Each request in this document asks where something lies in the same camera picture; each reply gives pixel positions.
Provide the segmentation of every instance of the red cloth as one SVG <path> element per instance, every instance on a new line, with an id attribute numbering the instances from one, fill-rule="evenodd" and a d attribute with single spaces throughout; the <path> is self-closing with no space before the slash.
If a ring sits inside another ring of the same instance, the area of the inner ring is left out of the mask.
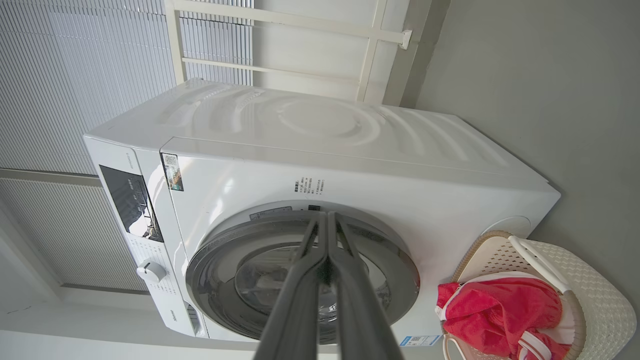
<path id="1" fill-rule="evenodd" d="M 560 323 L 563 309 L 556 291 L 528 274 L 496 279 L 500 276 L 482 276 L 477 280 L 488 280 L 470 281 L 464 286 L 455 282 L 439 285 L 436 312 L 446 319 L 444 329 L 486 354 L 561 360 L 570 345 L 558 344 L 537 330 L 551 329 Z M 527 350 L 521 354 L 523 346 Z"/>

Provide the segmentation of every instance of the label sticker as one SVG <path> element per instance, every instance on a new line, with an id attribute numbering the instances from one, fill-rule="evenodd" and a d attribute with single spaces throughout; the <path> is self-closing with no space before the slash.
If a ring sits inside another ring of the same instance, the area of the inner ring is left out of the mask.
<path id="1" fill-rule="evenodd" d="M 183 192 L 184 187 L 182 186 L 182 175 L 180 174 L 180 165 L 178 165 L 178 156 L 162 153 L 162 160 L 169 189 Z"/>
<path id="2" fill-rule="evenodd" d="M 301 177 L 296 180 L 293 188 L 294 193 L 311 193 L 314 195 L 322 195 L 324 191 L 324 179 L 315 179 L 313 177 Z"/>
<path id="3" fill-rule="evenodd" d="M 442 335 L 407 336 L 400 343 L 402 347 L 431 347 Z"/>

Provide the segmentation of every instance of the white washing machine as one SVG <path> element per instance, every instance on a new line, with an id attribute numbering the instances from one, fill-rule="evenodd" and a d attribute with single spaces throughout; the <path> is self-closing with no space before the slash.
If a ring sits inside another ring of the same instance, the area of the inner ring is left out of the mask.
<path id="1" fill-rule="evenodd" d="M 217 340 L 260 338 L 315 211 L 348 220 L 407 344 L 441 334 L 436 286 L 481 233 L 526 237 L 559 198 L 452 115 L 200 80 L 85 141 L 164 323 Z M 335 343 L 331 289 L 318 311 Z"/>

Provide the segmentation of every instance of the basket handle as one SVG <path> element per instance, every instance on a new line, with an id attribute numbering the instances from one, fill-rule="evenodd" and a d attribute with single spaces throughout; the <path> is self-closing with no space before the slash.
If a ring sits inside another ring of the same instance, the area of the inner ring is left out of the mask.
<path id="1" fill-rule="evenodd" d="M 451 356 L 449 355 L 449 341 L 453 341 L 453 343 L 456 344 L 456 348 L 458 348 L 458 352 L 460 353 L 460 356 L 462 356 L 462 359 L 467 360 L 467 358 L 465 357 L 465 353 L 462 352 L 462 349 L 460 349 L 458 340 L 451 336 L 451 334 L 444 334 L 444 337 L 442 338 L 442 352 L 444 354 L 444 359 L 451 360 Z"/>
<path id="2" fill-rule="evenodd" d="M 549 260 L 542 256 L 535 247 L 528 244 L 529 240 L 511 235 L 509 236 L 509 241 L 513 245 L 513 248 L 516 249 L 516 251 L 518 251 L 518 253 L 520 253 L 520 255 L 540 273 L 540 275 L 560 290 L 561 293 L 571 290 L 571 286 L 569 286 L 568 281 L 560 271 L 558 271 L 558 269 L 556 269 Z"/>

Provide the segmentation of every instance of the laundry basket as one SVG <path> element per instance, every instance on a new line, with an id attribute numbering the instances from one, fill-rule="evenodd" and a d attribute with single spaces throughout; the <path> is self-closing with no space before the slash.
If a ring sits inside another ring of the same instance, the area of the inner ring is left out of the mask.
<path id="1" fill-rule="evenodd" d="M 478 238 L 451 282 L 505 271 L 527 272 L 544 279 L 569 303 L 575 337 L 564 360 L 610 360 L 636 331 L 636 314 L 629 301 L 587 263 L 562 247 L 520 239 L 504 231 L 490 231 Z M 465 360 L 508 360 L 484 354 L 443 332 L 446 360 L 450 359 L 449 343 L 456 345 Z"/>

